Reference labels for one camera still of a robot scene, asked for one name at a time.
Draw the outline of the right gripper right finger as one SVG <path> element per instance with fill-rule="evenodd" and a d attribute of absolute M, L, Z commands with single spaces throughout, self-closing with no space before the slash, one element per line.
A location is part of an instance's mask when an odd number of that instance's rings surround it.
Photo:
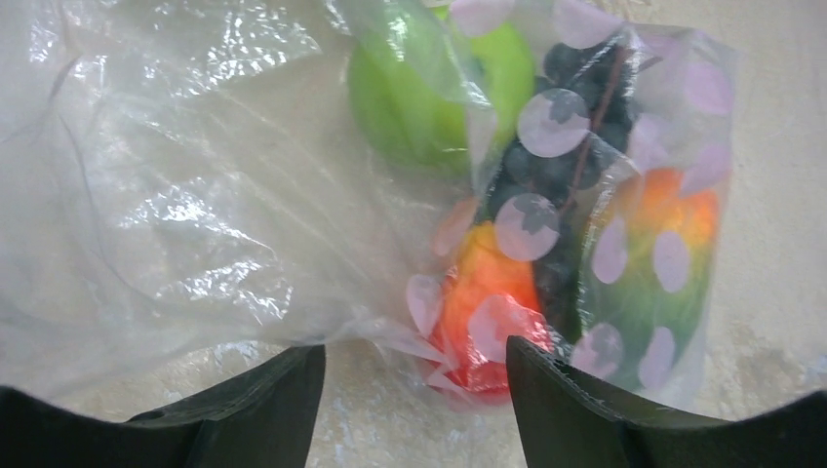
<path fill-rule="evenodd" d="M 727 421 L 642 398 L 521 336 L 506 367 L 530 467 L 823 467 L 826 393 Z"/>

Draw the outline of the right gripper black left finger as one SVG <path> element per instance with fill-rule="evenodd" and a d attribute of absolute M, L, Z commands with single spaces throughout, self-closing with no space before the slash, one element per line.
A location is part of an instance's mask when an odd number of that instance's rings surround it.
<path fill-rule="evenodd" d="M 4 467 L 302 467 L 326 371 L 324 346 L 293 347 L 124 422 L 1 389 Z"/>

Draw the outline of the red fake food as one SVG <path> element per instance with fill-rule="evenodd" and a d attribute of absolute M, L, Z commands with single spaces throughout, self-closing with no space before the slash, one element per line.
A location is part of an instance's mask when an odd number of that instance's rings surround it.
<path fill-rule="evenodd" d="M 551 351 L 532 264 L 501 252 L 492 222 L 473 226 L 442 283 L 430 344 L 450 358 L 444 377 L 474 399 L 501 405 L 510 397 L 505 365 L 509 336 Z"/>

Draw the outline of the orange green fake mango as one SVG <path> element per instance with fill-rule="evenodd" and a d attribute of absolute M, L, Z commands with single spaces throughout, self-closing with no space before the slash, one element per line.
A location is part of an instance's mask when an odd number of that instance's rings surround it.
<path fill-rule="evenodd" d="M 712 189 L 682 194 L 683 178 L 660 168 L 621 182 L 585 229 L 571 362 L 628 390 L 665 384 L 706 307 L 720 204 Z"/>

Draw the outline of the clear zip top bag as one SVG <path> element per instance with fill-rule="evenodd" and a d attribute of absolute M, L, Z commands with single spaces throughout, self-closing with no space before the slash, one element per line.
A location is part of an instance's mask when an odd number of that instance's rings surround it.
<path fill-rule="evenodd" d="M 363 339 L 422 398 L 487 404 L 427 340 L 442 283 L 515 134 L 544 141 L 532 95 L 469 175 L 389 162 L 346 83 L 345 1 L 5 1 L 1 5 L 1 378 L 50 398 L 226 341 Z M 618 35 L 637 70 L 626 152 L 590 204 L 648 171 L 712 189 L 731 173 L 735 52 L 705 32 L 588 1 L 512 1 L 534 84 L 544 55 Z M 499 249 L 551 248 L 511 203 Z M 701 362 L 706 307 L 665 384 Z"/>

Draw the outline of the green fake apple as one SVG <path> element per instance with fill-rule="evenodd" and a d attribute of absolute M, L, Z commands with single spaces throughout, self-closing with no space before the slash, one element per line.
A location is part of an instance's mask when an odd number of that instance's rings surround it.
<path fill-rule="evenodd" d="M 345 1 L 353 116 L 389 162 L 467 176 L 515 134 L 534 61 L 512 1 Z"/>

